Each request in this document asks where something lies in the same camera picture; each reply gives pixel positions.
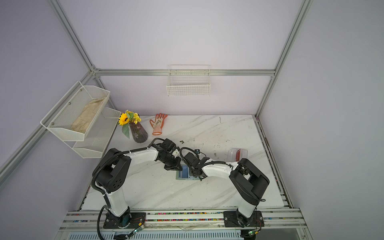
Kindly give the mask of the blue credit card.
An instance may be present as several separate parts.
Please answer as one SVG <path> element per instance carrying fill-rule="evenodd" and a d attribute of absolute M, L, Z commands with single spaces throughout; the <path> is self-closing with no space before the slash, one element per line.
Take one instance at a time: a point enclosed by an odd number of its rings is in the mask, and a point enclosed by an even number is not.
<path fill-rule="evenodd" d="M 179 178 L 180 179 L 188 179 L 189 178 L 189 168 L 187 166 L 182 166 L 183 170 L 180 171 Z"/>

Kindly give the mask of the green card holder wallet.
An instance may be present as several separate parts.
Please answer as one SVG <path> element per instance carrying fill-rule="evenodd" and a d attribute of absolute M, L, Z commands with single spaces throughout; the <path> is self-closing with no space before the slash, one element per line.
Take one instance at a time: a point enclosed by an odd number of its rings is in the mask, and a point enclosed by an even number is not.
<path fill-rule="evenodd" d="M 178 171 L 176 174 L 177 180 L 186 180 L 186 181 L 199 181 L 199 178 L 196 178 L 190 174 L 190 169 L 186 165 L 182 165 L 182 170 Z"/>

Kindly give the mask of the red credit card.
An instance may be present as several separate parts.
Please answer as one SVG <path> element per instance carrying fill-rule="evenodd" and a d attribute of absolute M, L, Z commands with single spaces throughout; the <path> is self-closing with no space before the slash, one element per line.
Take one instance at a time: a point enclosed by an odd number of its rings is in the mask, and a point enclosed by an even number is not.
<path fill-rule="evenodd" d="M 236 161 L 237 161 L 237 162 L 240 160 L 240 157 L 241 157 L 241 156 L 242 156 L 242 150 L 239 149 L 239 150 L 237 150 L 237 152 L 236 152 Z"/>

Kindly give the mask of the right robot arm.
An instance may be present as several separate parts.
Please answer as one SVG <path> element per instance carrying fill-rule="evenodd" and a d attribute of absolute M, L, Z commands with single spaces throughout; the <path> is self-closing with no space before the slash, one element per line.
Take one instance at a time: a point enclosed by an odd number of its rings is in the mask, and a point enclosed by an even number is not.
<path fill-rule="evenodd" d="M 266 201 L 264 193 L 270 180 L 250 160 L 242 158 L 237 162 L 213 161 L 208 157 L 201 159 L 196 153 L 180 157 L 195 178 L 203 180 L 217 177 L 231 181 L 242 198 L 235 211 L 237 226 L 248 227 L 257 220 L 257 206 Z"/>

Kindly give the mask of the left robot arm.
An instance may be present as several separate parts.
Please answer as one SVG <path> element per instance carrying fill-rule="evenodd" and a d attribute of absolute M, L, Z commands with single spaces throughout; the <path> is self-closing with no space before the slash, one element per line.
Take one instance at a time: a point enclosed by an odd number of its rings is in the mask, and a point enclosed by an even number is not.
<path fill-rule="evenodd" d="M 122 189 L 132 163 L 159 161 L 167 171 L 181 171 L 179 152 L 174 142 L 161 138 L 139 149 L 109 149 L 94 169 L 91 181 L 91 187 L 100 192 L 106 202 L 107 219 L 118 228 L 126 228 L 134 221 Z"/>

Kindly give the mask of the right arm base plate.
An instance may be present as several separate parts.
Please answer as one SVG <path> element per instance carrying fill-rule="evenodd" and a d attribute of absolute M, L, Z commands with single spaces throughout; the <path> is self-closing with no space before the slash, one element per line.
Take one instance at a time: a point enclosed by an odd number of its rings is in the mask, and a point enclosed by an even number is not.
<path fill-rule="evenodd" d="M 261 211 L 254 211 L 249 218 L 246 218 L 239 211 L 224 211 L 224 224 L 229 227 L 264 227 L 264 218 Z"/>

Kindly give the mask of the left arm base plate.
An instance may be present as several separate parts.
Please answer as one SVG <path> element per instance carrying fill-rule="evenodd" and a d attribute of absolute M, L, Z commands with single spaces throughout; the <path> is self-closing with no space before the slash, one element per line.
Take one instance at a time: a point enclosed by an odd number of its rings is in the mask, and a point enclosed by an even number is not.
<path fill-rule="evenodd" d="M 107 212 L 103 228 L 113 230 L 136 229 L 139 227 L 139 225 L 144 225 L 146 215 L 147 214 L 144 212 L 134 212 L 116 217 L 112 213 Z"/>

